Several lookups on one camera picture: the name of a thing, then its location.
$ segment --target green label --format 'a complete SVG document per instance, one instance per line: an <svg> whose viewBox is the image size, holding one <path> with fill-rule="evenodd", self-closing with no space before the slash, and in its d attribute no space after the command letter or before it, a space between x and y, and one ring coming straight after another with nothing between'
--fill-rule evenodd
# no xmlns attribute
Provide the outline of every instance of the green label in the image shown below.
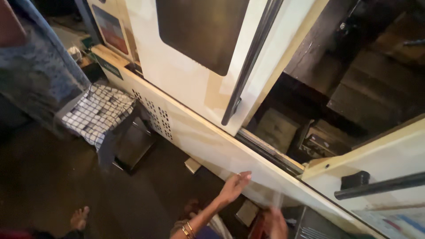
<svg viewBox="0 0 425 239"><path fill-rule="evenodd" d="M119 72L118 68L111 65L109 62L105 61L104 59L102 59L101 57L99 57L98 55L94 54L94 56L97 59L97 62L99 62L99 65L105 69L107 69L108 71L110 71L112 74L116 75L118 78L122 79L121 73Z"/></svg>

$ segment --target door handle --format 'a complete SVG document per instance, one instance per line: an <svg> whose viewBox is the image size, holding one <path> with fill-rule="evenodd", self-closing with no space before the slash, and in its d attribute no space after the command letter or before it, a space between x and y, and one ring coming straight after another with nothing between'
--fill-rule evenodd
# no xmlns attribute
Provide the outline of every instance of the door handle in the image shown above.
<svg viewBox="0 0 425 239"><path fill-rule="evenodd" d="M389 179L381 182L361 185L336 191L334 196L338 200L367 196L371 194L390 192L405 188L414 188L425 185L425 172Z"/></svg>
<svg viewBox="0 0 425 239"><path fill-rule="evenodd" d="M242 65L238 80L236 81L235 88L230 96L229 104L224 112L224 116L221 121L222 125L227 125L230 118L236 111L236 107L241 99L242 91L244 90L252 68L254 68L258 55L260 54L267 35L269 34L273 22L281 8L282 2L283 0L268 0L266 3L266 7L264 8L260 22L257 26L257 30L255 31L254 38L252 39L251 46L249 46L248 54L245 57L244 64Z"/></svg>

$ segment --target human arm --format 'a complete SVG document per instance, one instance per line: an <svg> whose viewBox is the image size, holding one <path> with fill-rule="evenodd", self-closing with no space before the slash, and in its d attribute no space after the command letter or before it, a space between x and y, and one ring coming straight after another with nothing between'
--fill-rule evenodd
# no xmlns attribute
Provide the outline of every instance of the human arm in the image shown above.
<svg viewBox="0 0 425 239"><path fill-rule="evenodd" d="M280 209L271 207L270 211L264 214L264 220L265 232L270 236L270 239L288 238L288 225Z"/></svg>
<svg viewBox="0 0 425 239"><path fill-rule="evenodd" d="M197 216L189 221L192 228L186 224L185 228L191 235L191 238L199 232L201 228L206 226L208 222L216 215L221 209L233 202L241 193L246 185L251 180L251 172L242 172L235 174L230 177L224 184L220 194ZM183 230L178 230L171 239L187 239L188 237L184 234Z"/></svg>

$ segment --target bare foot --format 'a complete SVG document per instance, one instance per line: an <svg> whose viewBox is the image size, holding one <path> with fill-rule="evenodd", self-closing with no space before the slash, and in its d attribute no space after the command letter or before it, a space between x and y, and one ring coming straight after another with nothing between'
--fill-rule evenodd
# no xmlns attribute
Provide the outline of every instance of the bare foot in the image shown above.
<svg viewBox="0 0 425 239"><path fill-rule="evenodd" d="M85 225L87 224L87 215L90 211L90 208L85 206L84 209L78 209L74 212L71 217L71 228L77 230L84 230Z"/></svg>

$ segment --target dark compartment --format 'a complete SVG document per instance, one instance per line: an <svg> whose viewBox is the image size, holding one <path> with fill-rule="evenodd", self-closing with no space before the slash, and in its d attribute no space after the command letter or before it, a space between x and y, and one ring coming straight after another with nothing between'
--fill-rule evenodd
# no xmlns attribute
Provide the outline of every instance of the dark compartment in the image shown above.
<svg viewBox="0 0 425 239"><path fill-rule="evenodd" d="M330 0L247 129L304 163L423 118L424 39L416 1Z"/></svg>

